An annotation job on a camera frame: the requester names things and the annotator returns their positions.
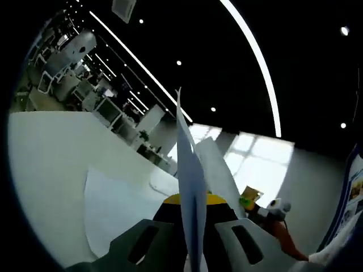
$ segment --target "white wall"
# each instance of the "white wall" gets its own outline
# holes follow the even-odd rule
[[[335,215],[344,162],[295,148],[277,197],[292,204],[289,232],[304,254],[316,252]]]
[[[159,107],[159,105],[153,106],[141,119],[136,129],[138,131],[145,130],[147,133],[150,132],[159,124],[161,118],[165,112]]]

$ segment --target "white paper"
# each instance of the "white paper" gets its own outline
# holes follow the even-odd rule
[[[165,196],[132,187],[128,181],[112,180],[88,169],[85,188],[85,229],[91,250],[98,257],[108,253],[111,241],[140,220],[153,219]]]
[[[180,109],[180,92],[176,109],[178,127],[178,180],[181,218],[191,270],[199,271],[203,252],[206,220],[206,184],[204,171],[195,153],[195,144]]]
[[[215,141],[208,137],[199,142],[196,149],[204,169],[204,179],[208,189],[213,194],[222,197],[238,218],[245,218],[246,213],[239,203],[236,182]]]

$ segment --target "ceiling light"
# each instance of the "ceiling light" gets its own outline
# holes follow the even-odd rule
[[[344,36],[347,36],[349,33],[349,28],[348,27],[341,27],[340,28],[340,33],[343,34]]]
[[[134,93],[132,92],[132,91],[130,91],[130,93],[132,94],[132,96],[133,97],[135,97],[136,99],[137,99],[137,101],[139,101],[140,102],[140,104],[141,105],[143,105],[143,107],[145,108],[145,109],[147,109],[147,110],[149,110],[149,108],[143,103],[143,102],[141,102],[141,100],[139,99],[139,98],[137,98],[137,96],[136,95],[134,95]]]
[[[257,62],[260,66],[262,76],[266,83],[266,88],[268,92],[268,96],[270,98],[271,108],[272,108],[272,116],[273,122],[275,123],[275,133],[277,137],[281,137],[281,124],[280,124],[280,115],[278,113],[278,106],[276,100],[275,90],[273,88],[272,80],[270,73],[268,71],[265,59],[262,55],[261,49],[252,34],[251,30],[249,29],[246,22],[243,20],[241,14],[237,11],[237,9],[233,6],[230,0],[220,0],[220,2],[224,5],[224,7],[228,10],[228,12],[232,15],[233,19],[238,24],[239,28],[242,30],[243,34],[245,35],[248,43],[250,44],[252,51],[255,54]]]
[[[168,93],[168,91],[161,85],[161,83],[152,75],[152,73],[141,63],[141,61],[128,49],[128,47],[92,12],[90,14],[95,18],[107,31],[111,34],[113,38],[129,53],[129,55],[140,65],[141,68],[148,74],[149,77],[159,86],[159,88],[164,92],[164,94],[176,105],[176,100]],[[181,108],[181,112],[186,116],[189,122],[193,122],[189,115]]]
[[[75,27],[73,27],[74,31],[76,31],[77,34],[79,34],[79,32],[77,31],[77,29],[75,29]]]
[[[144,113],[130,100],[127,98],[127,100],[142,114],[144,115]]]
[[[104,61],[97,54],[95,54],[95,56],[103,63],[104,66],[106,66],[106,68],[111,72],[111,74],[113,74],[116,77],[116,74],[106,65],[106,63],[104,63]]]

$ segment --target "window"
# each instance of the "window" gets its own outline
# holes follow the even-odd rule
[[[284,182],[293,147],[279,139],[239,134],[225,155],[238,192],[242,194],[246,186],[262,192],[257,204],[267,207]]]
[[[195,142],[195,144],[203,141],[204,139],[207,139],[208,137],[211,137],[213,140],[216,140],[217,137],[220,135],[222,129],[212,126],[205,126],[205,125],[199,125],[199,124],[193,124],[189,127],[189,130],[191,132],[192,138]],[[178,150],[175,146],[171,149],[171,151],[168,154],[171,159],[174,161],[178,161]]]

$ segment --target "office desk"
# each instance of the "office desk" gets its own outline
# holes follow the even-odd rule
[[[152,190],[149,182],[178,182],[136,153],[89,112],[12,113],[9,157],[26,217],[62,266],[96,259],[83,222],[83,191],[89,165],[109,178],[127,181],[160,202],[165,196]],[[137,199],[120,197],[127,199],[135,214],[144,209],[131,204]]]

